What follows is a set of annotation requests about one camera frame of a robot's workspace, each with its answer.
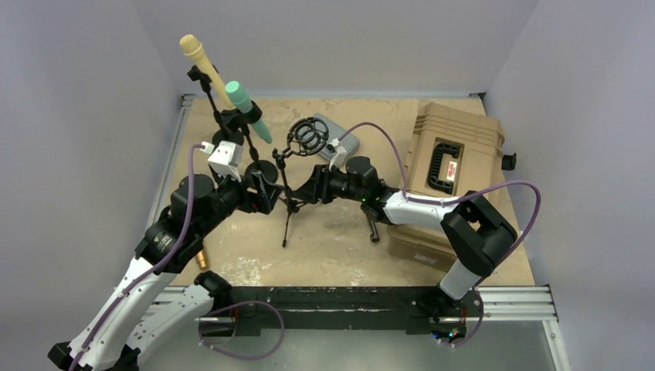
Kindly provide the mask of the mint green microphone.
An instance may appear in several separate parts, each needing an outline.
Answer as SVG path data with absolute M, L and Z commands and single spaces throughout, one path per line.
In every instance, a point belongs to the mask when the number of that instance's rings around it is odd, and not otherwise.
M 252 101 L 248 90 L 236 80 L 226 84 L 226 94 L 230 102 L 249 119 L 254 131 L 267 144 L 273 142 L 272 134 L 262 119 L 262 111 Z

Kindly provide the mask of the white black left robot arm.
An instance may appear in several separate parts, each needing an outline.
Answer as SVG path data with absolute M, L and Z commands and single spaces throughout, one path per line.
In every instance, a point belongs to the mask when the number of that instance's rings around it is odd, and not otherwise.
M 61 370 L 137 370 L 193 318 L 226 313 L 232 287 L 206 271 L 171 303 L 146 315 L 222 221 L 238 209 L 268 214 L 282 191 L 259 171 L 245 182 L 202 174 L 184 178 L 170 206 L 146 230 L 106 304 L 76 338 L 55 344 L 49 359 Z

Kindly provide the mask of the tan hard equipment case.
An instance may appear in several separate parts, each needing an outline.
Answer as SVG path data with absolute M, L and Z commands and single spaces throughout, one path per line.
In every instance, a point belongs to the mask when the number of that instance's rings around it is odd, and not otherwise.
M 504 129 L 498 119 L 441 104 L 418 111 L 405 159 L 407 191 L 460 197 L 501 182 Z M 447 271 L 456 260 L 446 235 L 419 226 L 388 226 L 388 253 Z

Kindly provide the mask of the black tripod shock-mount stand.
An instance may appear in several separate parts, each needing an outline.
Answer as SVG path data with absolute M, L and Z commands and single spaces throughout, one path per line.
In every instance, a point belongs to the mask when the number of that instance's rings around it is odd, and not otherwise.
M 306 204 L 293 195 L 296 189 L 295 170 L 289 170 L 288 165 L 296 165 L 299 158 L 309 158 L 317 155 L 328 142 L 329 128 L 325 120 L 311 116 L 301 118 L 292 124 L 287 132 L 285 147 L 273 150 L 273 159 L 280 172 L 283 183 L 283 195 L 280 200 L 286 206 L 286 220 L 282 247 L 287 248 L 290 234 L 291 217 L 297 214 Z

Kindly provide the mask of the cream yellow microphone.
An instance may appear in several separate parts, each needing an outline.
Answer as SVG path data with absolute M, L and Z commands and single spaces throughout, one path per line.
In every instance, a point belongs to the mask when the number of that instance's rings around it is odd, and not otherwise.
M 198 67 L 198 69 L 210 79 L 211 87 L 218 94 L 224 105 L 230 110 L 235 109 L 235 105 L 231 102 L 226 93 L 225 83 L 217 72 L 217 69 L 207 57 L 204 46 L 200 40 L 196 36 L 188 34 L 180 38 L 179 45 L 184 55 L 187 56 Z

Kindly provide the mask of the black round-base stand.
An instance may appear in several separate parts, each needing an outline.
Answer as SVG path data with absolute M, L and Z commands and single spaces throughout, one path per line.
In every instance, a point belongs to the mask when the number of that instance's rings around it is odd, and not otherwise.
M 271 161 L 262 160 L 260 158 L 260 153 L 258 152 L 251 138 L 251 130 L 253 128 L 249 123 L 249 119 L 246 117 L 245 114 L 242 114 L 238 109 L 237 109 L 237 119 L 239 121 L 236 127 L 243 134 L 243 137 L 246 139 L 248 152 L 251 159 L 251 163 L 246 167 L 246 171 L 245 171 L 246 178 L 251 179 L 250 173 L 253 170 L 258 169 L 265 175 L 265 177 L 270 182 L 276 183 L 278 180 L 277 167 Z
M 212 144 L 218 146 L 221 141 L 231 141 L 238 145 L 243 145 L 243 134 L 240 131 L 231 131 L 223 123 L 221 112 L 217 108 L 211 93 L 212 87 L 209 76 L 203 73 L 196 65 L 191 67 L 191 69 L 187 72 L 187 75 L 191 81 L 199 82 L 202 91 L 209 99 L 210 106 L 212 107 L 214 121 L 219 126 L 219 130 L 212 136 Z

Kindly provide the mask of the gold brown microphone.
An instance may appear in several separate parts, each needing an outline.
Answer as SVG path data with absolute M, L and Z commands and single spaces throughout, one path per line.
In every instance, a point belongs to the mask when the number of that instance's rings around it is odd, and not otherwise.
M 195 261 L 201 271 L 206 271 L 210 267 L 209 263 L 209 258 L 208 255 L 205 251 L 205 249 L 201 249 L 196 255 L 195 255 Z

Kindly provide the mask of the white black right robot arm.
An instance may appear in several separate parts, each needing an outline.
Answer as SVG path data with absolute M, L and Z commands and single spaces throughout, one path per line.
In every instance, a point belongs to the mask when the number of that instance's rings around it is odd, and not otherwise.
M 291 195 L 309 204 L 348 199 L 377 223 L 444 233 L 456 260 L 438 283 L 433 303 L 445 315 L 463 306 L 465 294 L 495 271 L 518 240 L 513 226 L 484 196 L 473 191 L 460 199 L 404 193 L 386 185 L 365 156 L 350 158 L 344 171 L 315 165 Z

